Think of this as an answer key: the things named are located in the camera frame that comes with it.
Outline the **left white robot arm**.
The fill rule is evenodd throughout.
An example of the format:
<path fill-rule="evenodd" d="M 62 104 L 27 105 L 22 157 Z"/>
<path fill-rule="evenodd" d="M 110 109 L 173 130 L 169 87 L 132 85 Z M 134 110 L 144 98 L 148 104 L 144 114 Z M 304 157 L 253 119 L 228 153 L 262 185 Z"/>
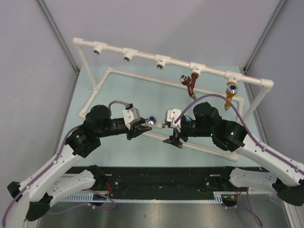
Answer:
<path fill-rule="evenodd" d="M 100 147 L 100 138 L 125 134 L 131 140 L 152 130 L 132 104 L 125 104 L 122 118 L 113 119 L 111 114 L 110 106 L 94 106 L 81 125 L 69 130 L 59 151 L 47 163 L 26 180 L 13 181 L 7 186 L 13 200 L 2 219 L 4 228 L 19 228 L 24 220 L 35 221 L 44 216 L 66 196 L 104 186 L 105 173 L 97 165 L 67 181 L 58 182 L 58 179 Z"/>

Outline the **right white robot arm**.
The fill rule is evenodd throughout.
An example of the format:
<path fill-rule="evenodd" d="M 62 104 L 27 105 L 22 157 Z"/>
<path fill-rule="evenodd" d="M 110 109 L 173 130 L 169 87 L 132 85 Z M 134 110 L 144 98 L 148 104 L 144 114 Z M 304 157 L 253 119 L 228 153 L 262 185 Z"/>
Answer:
<path fill-rule="evenodd" d="M 272 152 L 269 146 L 251 137 L 244 126 L 222 119 L 218 110 L 207 102 L 196 105 L 193 114 L 195 118 L 191 119 L 179 109 L 167 110 L 165 123 L 173 129 L 173 134 L 164 142 L 182 148 L 190 137 L 211 137 L 220 149 L 245 156 L 266 169 L 262 172 L 226 167 L 219 178 L 223 190 L 254 188 L 274 193 L 294 206 L 304 204 L 302 163 Z"/>

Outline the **white water faucet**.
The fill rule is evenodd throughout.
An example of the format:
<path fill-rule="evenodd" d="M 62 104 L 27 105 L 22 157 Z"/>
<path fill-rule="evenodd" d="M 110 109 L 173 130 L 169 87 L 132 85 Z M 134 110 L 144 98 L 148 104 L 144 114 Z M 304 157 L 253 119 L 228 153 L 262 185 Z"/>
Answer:
<path fill-rule="evenodd" d="M 153 129 L 164 129 L 166 127 L 165 123 L 158 122 L 157 118 L 153 115 L 148 116 L 145 118 L 144 122 L 140 124 L 145 129 L 148 129 L 148 131 Z"/>

